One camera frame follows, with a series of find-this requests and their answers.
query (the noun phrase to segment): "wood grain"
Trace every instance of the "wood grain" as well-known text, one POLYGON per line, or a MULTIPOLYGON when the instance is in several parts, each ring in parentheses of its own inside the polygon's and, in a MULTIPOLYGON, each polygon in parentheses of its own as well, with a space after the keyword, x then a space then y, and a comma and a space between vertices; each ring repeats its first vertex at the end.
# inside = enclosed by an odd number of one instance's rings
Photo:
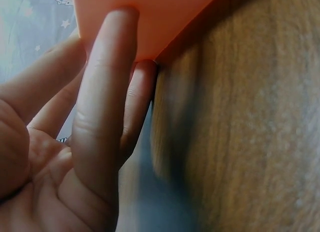
POLYGON ((320 231, 320 0, 203 14, 158 59, 157 174, 204 231, 320 231))

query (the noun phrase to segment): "orange object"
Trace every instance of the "orange object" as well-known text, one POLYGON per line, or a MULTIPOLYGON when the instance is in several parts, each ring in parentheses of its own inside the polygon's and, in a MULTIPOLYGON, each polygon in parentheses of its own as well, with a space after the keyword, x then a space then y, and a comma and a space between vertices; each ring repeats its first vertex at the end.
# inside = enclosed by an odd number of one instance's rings
POLYGON ((90 51, 109 11, 132 5, 140 11, 136 61, 156 59, 212 0, 74 0, 80 37, 90 51))

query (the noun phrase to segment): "orange plastic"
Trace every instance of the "orange plastic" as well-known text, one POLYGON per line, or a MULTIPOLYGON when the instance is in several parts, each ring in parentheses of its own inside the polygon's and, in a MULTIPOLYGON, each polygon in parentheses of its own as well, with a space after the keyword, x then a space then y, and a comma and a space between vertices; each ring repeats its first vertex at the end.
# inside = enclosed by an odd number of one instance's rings
POLYGON ((80 37, 88 50, 109 11, 133 5, 140 11, 136 61, 156 59, 212 0, 74 0, 80 37))

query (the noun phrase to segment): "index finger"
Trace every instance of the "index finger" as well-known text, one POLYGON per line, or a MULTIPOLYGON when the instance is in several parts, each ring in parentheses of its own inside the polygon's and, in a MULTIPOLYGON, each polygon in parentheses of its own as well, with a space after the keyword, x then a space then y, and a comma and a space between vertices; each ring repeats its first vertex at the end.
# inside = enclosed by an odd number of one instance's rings
POLYGON ((98 196, 116 186, 130 71, 137 51, 139 13, 112 11, 105 18, 85 70, 72 129, 74 170, 98 196))

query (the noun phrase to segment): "hand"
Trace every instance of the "hand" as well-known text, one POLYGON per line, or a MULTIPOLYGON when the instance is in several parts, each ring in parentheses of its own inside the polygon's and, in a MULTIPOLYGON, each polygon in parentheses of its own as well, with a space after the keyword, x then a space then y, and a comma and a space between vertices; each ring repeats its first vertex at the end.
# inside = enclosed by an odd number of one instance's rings
POLYGON ((109 13, 84 70, 85 48, 71 38, 0 86, 0 231, 115 230, 118 170, 156 78, 152 61, 133 70, 138 18, 128 7, 109 13), (56 136, 76 100, 68 147, 56 136))

